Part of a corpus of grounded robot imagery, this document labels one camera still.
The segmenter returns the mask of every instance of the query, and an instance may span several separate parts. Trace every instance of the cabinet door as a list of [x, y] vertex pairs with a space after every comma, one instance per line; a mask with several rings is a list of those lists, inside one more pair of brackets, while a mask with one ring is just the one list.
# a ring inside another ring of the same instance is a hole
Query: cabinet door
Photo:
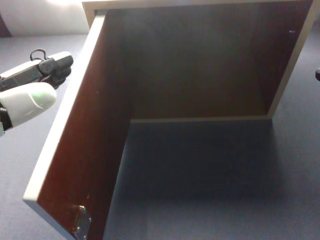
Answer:
[[102, 239], [131, 118], [113, 14], [98, 12], [23, 200], [67, 239]]

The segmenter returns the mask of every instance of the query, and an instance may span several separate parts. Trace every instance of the hinge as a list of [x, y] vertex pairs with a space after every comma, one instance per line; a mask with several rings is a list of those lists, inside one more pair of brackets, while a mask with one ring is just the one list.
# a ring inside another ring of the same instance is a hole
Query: hinge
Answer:
[[73, 236], [76, 240], [87, 240], [92, 219], [84, 206], [79, 206], [78, 215], [74, 223]]

